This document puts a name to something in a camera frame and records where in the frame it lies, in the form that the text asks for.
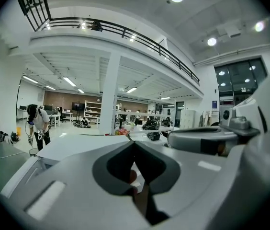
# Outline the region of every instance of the metal railing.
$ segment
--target metal railing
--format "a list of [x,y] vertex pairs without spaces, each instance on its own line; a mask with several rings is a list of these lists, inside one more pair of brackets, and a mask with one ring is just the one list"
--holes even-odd
[[200,85],[199,78],[180,59],[162,45],[141,33],[119,24],[98,19],[80,17],[52,18],[47,0],[18,0],[18,2],[34,31],[49,30],[54,27],[82,29],[89,28],[91,25],[98,23],[98,26],[92,28],[92,30],[99,31],[100,33],[103,31],[110,32],[132,42],[136,41],[145,45],[149,50],[163,56],[165,60],[174,64]]
[[184,71],[188,76],[191,77],[198,85],[200,85],[199,78],[174,54],[172,54],[169,50],[164,48],[162,45],[153,41],[145,35],[140,34],[130,28],[125,26],[115,24],[108,21],[92,19],[92,18],[81,18],[81,17],[65,17],[65,18],[52,18],[47,27],[41,28],[40,30],[46,30],[50,28],[89,28],[93,23],[100,23],[100,26],[95,27],[96,31],[102,32],[110,32],[121,36],[122,38],[129,39],[130,41],[136,41],[140,44],[146,46],[149,50],[158,53],[160,56],[163,56],[166,60],[174,64],[180,70]]
[[18,2],[35,32],[45,26],[46,21],[51,20],[47,0],[18,0]]

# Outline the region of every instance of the wooden wall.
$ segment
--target wooden wall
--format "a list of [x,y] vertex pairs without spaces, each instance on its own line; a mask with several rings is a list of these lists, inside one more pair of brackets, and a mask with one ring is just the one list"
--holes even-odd
[[[71,109],[73,102],[85,103],[85,100],[88,102],[97,102],[97,99],[100,99],[100,102],[102,101],[101,97],[45,91],[44,105],[61,106],[63,109]],[[148,110],[148,105],[142,103],[117,100],[117,104],[122,105],[122,110],[126,108],[132,112],[140,110],[142,113],[144,113]]]

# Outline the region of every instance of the trash can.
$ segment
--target trash can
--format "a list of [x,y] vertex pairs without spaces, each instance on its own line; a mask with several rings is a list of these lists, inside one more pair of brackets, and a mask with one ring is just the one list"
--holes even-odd
[[31,157],[35,156],[38,152],[39,152],[39,150],[37,148],[33,148],[33,149],[29,150],[29,154]]

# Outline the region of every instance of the floor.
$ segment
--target floor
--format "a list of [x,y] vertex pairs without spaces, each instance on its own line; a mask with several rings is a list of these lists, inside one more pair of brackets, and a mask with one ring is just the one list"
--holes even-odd
[[[28,143],[28,137],[27,137],[27,134],[29,134],[29,127],[28,125],[26,125],[25,127],[25,123],[26,123],[26,120],[17,121],[17,127],[21,128],[21,136],[20,136],[20,141],[14,144],[14,147],[22,151],[29,152],[29,150],[32,149],[32,147]],[[60,127],[56,125],[56,129],[54,128],[54,126],[52,126],[49,133],[50,133],[51,140],[58,138],[60,135],[64,133],[85,134],[85,135],[99,135],[100,134],[96,125],[91,125],[91,128],[78,128],[78,127],[73,126],[73,124],[69,120],[67,120],[64,123],[60,122]],[[33,148],[37,148],[37,143],[36,143],[35,138],[33,140]]]

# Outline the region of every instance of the television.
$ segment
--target television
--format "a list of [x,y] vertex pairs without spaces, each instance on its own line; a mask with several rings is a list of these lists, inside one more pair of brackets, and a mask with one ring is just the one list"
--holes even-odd
[[79,103],[79,102],[73,102],[71,109],[73,111],[84,111],[85,110],[85,104]]

